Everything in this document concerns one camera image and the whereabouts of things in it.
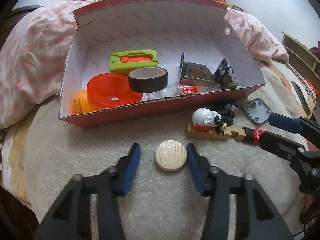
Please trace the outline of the grey building plate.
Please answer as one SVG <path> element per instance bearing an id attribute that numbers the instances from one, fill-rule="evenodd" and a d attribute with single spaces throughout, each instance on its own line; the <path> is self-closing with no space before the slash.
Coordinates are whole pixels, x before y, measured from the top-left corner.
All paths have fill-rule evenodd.
<path id="1" fill-rule="evenodd" d="M 268 120 L 272 109 L 270 109 L 264 100 L 256 98 L 244 104 L 244 112 L 252 122 L 263 124 Z"/>

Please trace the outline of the red lighter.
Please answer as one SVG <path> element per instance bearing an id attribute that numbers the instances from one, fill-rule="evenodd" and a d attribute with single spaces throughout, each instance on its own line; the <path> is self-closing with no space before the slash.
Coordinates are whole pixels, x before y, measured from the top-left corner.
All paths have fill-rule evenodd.
<path id="1" fill-rule="evenodd" d="M 248 144 L 253 144 L 253 145 L 259 144 L 260 136 L 265 132 L 260 129 L 248 128 L 248 127 L 243 127 L 242 129 L 245 132 L 245 137 L 242 141 Z"/>

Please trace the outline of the wooden block piece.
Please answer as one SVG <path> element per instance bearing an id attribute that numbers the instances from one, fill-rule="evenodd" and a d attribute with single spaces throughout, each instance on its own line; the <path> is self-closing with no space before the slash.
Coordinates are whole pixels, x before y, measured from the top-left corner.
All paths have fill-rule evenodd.
<path id="1" fill-rule="evenodd" d="M 191 123 L 188 124 L 186 136 L 189 138 L 228 140 L 234 138 L 236 141 L 243 141 L 246 133 L 242 128 L 229 127 L 225 131 L 211 128 L 206 132 L 196 131 Z"/>

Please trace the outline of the dark patterned pouch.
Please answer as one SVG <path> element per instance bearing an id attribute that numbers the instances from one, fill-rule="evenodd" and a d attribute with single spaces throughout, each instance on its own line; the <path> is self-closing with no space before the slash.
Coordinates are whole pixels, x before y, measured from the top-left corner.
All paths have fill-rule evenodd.
<path id="1" fill-rule="evenodd" d="M 226 59 L 220 62 L 213 78 L 220 89 L 236 89 L 240 86 L 233 68 L 227 63 Z"/>

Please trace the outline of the round wooden chess piece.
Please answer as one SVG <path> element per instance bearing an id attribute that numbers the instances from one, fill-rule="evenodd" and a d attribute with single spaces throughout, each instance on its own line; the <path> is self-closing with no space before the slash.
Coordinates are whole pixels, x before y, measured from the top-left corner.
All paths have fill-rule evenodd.
<path id="1" fill-rule="evenodd" d="M 187 150 L 176 140 L 164 141 L 157 147 L 155 161 L 164 171 L 178 171 L 187 161 Z"/>

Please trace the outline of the white black robot figure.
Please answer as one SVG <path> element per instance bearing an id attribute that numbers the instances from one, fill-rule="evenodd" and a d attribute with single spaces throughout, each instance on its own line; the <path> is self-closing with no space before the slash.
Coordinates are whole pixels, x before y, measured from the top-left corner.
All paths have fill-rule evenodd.
<path id="1" fill-rule="evenodd" d="M 218 105 L 213 109 L 198 108 L 193 112 L 191 120 L 193 127 L 199 132 L 207 132 L 211 128 L 219 128 L 221 131 L 225 131 L 233 125 L 233 119 L 237 111 L 237 105 L 230 103 Z"/>

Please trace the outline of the orange ball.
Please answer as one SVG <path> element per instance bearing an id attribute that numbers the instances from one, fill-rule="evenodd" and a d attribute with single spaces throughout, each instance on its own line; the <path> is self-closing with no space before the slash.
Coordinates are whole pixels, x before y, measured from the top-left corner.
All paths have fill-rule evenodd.
<path id="1" fill-rule="evenodd" d="M 72 114 L 79 115 L 99 111 L 100 107 L 87 97 L 87 90 L 81 90 L 72 99 Z"/>

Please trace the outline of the red plastic cone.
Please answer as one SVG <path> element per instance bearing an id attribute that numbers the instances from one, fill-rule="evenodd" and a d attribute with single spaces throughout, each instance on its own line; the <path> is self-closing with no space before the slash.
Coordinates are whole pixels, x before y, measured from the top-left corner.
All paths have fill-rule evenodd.
<path id="1" fill-rule="evenodd" d="M 130 89 L 127 76 L 104 73 L 88 81 L 87 97 L 101 109 L 107 109 L 140 102 L 143 93 Z"/>

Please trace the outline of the black square case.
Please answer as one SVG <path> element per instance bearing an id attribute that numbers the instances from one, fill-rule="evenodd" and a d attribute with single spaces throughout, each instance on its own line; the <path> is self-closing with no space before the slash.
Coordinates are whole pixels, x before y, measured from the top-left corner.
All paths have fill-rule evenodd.
<path id="1" fill-rule="evenodd" d="M 180 83 L 209 88 L 213 88 L 215 85 L 215 80 L 209 68 L 203 64 L 185 61 L 184 52 L 181 53 L 179 70 Z"/>

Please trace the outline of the clear plastic bottle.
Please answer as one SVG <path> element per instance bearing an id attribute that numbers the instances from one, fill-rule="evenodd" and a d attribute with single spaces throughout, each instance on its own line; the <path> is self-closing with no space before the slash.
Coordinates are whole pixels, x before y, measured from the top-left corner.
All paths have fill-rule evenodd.
<path id="1" fill-rule="evenodd" d="M 219 88 L 217 85 L 213 87 L 204 87 L 204 86 L 197 86 L 197 85 L 188 85 L 186 83 L 172 83 L 167 85 L 163 90 L 148 93 L 146 96 L 148 100 L 155 100 L 161 98 L 168 98 L 168 97 L 176 97 L 188 94 L 201 94 L 207 92 L 216 92 Z"/>

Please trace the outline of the black tape roll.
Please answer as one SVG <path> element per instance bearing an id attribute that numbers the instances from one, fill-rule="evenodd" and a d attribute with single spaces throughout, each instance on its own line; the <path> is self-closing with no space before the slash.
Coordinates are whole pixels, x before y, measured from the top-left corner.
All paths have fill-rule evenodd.
<path id="1" fill-rule="evenodd" d="M 168 85 L 168 72 L 161 67 L 143 67 L 128 74 L 129 87 L 137 93 L 153 93 Z"/>

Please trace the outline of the green orange utility knife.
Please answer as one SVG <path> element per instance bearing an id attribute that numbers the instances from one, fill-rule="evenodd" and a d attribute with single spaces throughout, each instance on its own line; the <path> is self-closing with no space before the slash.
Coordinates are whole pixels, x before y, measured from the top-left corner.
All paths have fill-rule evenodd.
<path id="1" fill-rule="evenodd" d="M 109 71 L 127 75 L 135 69 L 144 67 L 158 67 L 157 51 L 146 49 L 115 52 L 111 55 Z"/>

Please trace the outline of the black remote control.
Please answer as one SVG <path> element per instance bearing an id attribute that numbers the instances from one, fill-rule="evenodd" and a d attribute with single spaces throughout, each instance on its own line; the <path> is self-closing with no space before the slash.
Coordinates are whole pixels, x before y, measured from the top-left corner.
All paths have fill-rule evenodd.
<path id="1" fill-rule="evenodd" d="M 307 114 L 307 115 L 311 115 L 311 111 L 310 111 L 310 108 L 308 106 L 308 103 L 306 101 L 306 98 L 304 97 L 304 94 L 301 90 L 301 88 L 299 87 L 299 85 L 297 85 L 294 81 L 291 81 L 291 84 L 293 85 L 297 95 L 298 95 L 298 98 L 300 100 L 300 103 L 302 104 L 302 107 L 304 109 L 304 112 Z"/>

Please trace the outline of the wooden shelf unit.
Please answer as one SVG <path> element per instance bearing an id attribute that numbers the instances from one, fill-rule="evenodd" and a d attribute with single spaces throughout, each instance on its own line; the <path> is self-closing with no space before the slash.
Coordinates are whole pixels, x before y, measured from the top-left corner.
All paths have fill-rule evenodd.
<path id="1" fill-rule="evenodd" d="M 305 79 L 310 80 L 314 86 L 319 83 L 319 59 L 297 39 L 281 31 L 282 44 L 287 50 L 289 63 Z"/>

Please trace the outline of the beige fleece blanket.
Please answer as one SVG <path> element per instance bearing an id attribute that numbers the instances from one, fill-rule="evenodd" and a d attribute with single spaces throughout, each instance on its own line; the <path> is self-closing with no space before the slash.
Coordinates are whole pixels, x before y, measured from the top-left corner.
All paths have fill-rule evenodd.
<path id="1" fill-rule="evenodd" d="M 127 239 L 200 239 L 208 199 L 195 190 L 187 167 L 165 172 L 155 162 L 164 141 L 185 136 L 192 110 L 82 129 L 58 119 L 60 101 L 39 107 L 24 148 L 24 171 L 32 210 L 42 220 L 72 175 L 100 174 L 140 144 L 142 155 L 131 191 L 118 199 Z M 304 205 L 299 178 L 287 161 L 257 145 L 234 139 L 194 139 L 200 155 L 228 174 L 253 174 L 289 230 L 299 233 Z"/>

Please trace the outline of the wooden side table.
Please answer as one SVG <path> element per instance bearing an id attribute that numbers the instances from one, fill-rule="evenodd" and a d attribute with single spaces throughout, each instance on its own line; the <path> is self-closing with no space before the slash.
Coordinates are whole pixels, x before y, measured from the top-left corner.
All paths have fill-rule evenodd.
<path id="1" fill-rule="evenodd" d="M 241 7 L 239 6 L 236 6 L 234 4 L 231 4 L 231 3 L 227 3 L 226 0 L 217 0 L 218 2 L 222 3 L 222 4 L 225 4 L 227 5 L 229 8 L 231 9 L 234 9 L 234 10 L 238 10 L 240 12 L 244 12 L 244 9 L 242 9 Z"/>

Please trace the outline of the red cardboard box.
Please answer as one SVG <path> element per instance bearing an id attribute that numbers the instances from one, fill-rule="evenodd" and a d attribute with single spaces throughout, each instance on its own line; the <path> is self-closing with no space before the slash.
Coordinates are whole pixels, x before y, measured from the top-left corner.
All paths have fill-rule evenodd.
<path id="1" fill-rule="evenodd" d="M 85 128 L 180 111 L 213 101 L 240 99 L 265 84 L 260 68 L 225 20 L 227 7 L 212 0 L 103 0 L 74 12 L 78 25 L 65 61 L 59 119 Z M 222 60 L 234 70 L 239 88 L 185 95 L 72 114 L 72 98 L 88 81 L 109 71 L 115 52 L 153 49 L 169 83 L 178 81 L 180 59 L 212 72 Z"/>

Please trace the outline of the pink checkered duvet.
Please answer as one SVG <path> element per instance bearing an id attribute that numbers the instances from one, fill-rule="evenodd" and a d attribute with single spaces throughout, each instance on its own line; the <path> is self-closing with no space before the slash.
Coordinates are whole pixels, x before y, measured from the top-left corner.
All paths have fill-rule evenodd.
<path id="1" fill-rule="evenodd" d="M 41 7 L 15 25 L 1 49 L 1 128 L 60 93 L 65 58 L 77 30 L 73 12 L 98 1 Z"/>

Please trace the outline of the dark wooden headboard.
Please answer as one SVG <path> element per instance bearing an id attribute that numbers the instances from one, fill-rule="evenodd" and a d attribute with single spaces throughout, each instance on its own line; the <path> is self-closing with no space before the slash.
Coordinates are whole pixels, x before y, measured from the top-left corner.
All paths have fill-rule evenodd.
<path id="1" fill-rule="evenodd" d="M 26 7 L 17 8 L 12 10 L 8 15 L 7 19 L 1 23 L 0 29 L 0 44 L 1 48 L 3 47 L 4 43 L 6 42 L 9 34 L 11 33 L 12 29 L 15 25 L 22 19 L 24 16 L 28 15 L 29 13 L 33 12 L 36 9 L 41 8 L 42 5 L 30 5 Z"/>

